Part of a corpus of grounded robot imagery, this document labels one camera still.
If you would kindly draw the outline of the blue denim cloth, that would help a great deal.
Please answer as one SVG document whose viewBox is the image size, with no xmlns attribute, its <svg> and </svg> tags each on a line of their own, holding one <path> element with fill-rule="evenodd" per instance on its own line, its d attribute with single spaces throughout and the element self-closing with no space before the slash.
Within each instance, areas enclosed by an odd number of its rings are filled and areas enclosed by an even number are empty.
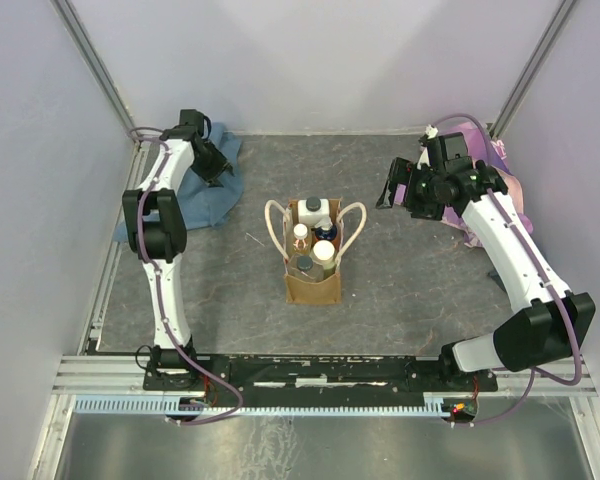
<svg viewBox="0 0 600 480">
<path fill-rule="evenodd" d="M 241 139 L 228 132 L 223 123 L 213 122 L 209 140 L 231 164 L 233 174 L 223 172 L 219 177 L 222 186 L 210 187 L 187 169 L 177 190 L 177 201 L 187 230 L 222 226 L 244 192 L 244 177 L 238 165 Z"/>
</svg>

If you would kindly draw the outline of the dark blue pump bottle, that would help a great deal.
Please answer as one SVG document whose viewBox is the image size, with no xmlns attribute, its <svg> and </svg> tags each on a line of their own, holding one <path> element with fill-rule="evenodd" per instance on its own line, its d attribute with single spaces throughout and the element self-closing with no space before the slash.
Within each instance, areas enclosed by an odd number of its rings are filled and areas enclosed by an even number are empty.
<svg viewBox="0 0 600 480">
<path fill-rule="evenodd" d="M 338 227 L 329 216 L 319 220 L 314 228 L 314 234 L 317 241 L 329 241 L 333 245 L 336 244 L 338 235 Z"/>
</svg>

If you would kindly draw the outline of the white bottle grey cap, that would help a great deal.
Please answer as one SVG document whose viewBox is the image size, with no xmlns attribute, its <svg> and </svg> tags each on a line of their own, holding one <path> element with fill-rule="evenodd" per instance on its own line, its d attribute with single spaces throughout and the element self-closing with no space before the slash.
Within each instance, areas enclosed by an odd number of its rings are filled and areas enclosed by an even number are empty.
<svg viewBox="0 0 600 480">
<path fill-rule="evenodd" d="M 298 222 L 307 228 L 314 228 L 322 219 L 330 216 L 330 204 L 326 198 L 309 197 L 297 204 Z"/>
</svg>

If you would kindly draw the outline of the pale green cream-cap bottle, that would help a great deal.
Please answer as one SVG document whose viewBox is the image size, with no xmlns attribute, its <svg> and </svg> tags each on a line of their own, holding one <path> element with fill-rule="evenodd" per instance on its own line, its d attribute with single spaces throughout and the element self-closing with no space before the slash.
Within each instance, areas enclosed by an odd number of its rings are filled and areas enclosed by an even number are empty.
<svg viewBox="0 0 600 480">
<path fill-rule="evenodd" d="M 329 240 L 318 240 L 310 254 L 315 264 L 323 268 L 324 276 L 329 277 L 336 269 L 336 249 Z"/>
</svg>

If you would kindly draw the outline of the pink purple floral cloth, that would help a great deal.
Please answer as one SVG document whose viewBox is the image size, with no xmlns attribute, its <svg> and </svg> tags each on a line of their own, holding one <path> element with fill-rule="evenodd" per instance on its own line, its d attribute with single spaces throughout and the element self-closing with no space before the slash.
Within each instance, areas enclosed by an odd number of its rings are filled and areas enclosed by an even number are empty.
<svg viewBox="0 0 600 480">
<path fill-rule="evenodd" d="M 522 186 L 510 172 L 504 143 L 501 140 L 493 140 L 482 124 L 466 115 L 450 115 L 428 124 L 423 140 L 455 133 L 463 136 L 473 163 L 483 160 L 487 166 L 493 167 L 504 181 L 507 193 L 495 193 L 498 203 L 506 211 L 504 226 L 510 227 L 515 223 L 530 236 L 533 233 L 533 224 L 524 213 Z"/>
</svg>

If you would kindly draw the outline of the amber liquid clear bottle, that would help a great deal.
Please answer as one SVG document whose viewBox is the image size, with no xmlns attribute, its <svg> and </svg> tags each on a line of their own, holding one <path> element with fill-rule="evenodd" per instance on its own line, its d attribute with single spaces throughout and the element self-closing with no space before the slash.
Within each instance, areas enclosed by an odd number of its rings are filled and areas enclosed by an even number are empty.
<svg viewBox="0 0 600 480">
<path fill-rule="evenodd" d="M 292 252 L 299 255 L 309 255 L 311 245 L 309 228 L 302 223 L 296 224 L 292 231 Z"/>
</svg>

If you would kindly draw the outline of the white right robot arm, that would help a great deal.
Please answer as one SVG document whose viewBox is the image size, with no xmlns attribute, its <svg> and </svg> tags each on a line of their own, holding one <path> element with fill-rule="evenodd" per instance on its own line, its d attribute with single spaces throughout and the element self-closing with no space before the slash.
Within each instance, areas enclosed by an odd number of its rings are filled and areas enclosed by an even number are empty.
<svg viewBox="0 0 600 480">
<path fill-rule="evenodd" d="M 575 386 L 580 348 L 595 314 L 588 293 L 576 294 L 527 232 L 500 171 L 473 159 L 460 132 L 428 126 L 417 161 L 397 157 L 377 205 L 401 205 L 412 217 L 440 221 L 446 210 L 476 235 L 499 275 L 512 315 L 490 334 L 445 345 L 439 382 L 458 391 L 480 370 L 530 370 Z"/>
</svg>

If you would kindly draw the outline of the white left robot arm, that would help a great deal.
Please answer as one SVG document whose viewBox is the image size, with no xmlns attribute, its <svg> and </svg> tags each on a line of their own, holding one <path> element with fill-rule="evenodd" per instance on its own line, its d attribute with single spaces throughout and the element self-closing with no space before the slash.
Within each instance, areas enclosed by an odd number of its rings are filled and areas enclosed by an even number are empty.
<svg viewBox="0 0 600 480">
<path fill-rule="evenodd" d="M 196 109 L 181 110 L 166 130 L 137 127 L 130 134 L 159 148 L 144 180 L 122 195 L 128 245 L 142 263 L 154 315 L 143 387 L 196 389 L 205 375 L 184 312 L 181 260 L 189 230 L 221 223 L 241 196 L 243 181 L 234 170 L 239 144 L 223 141 Z"/>
</svg>

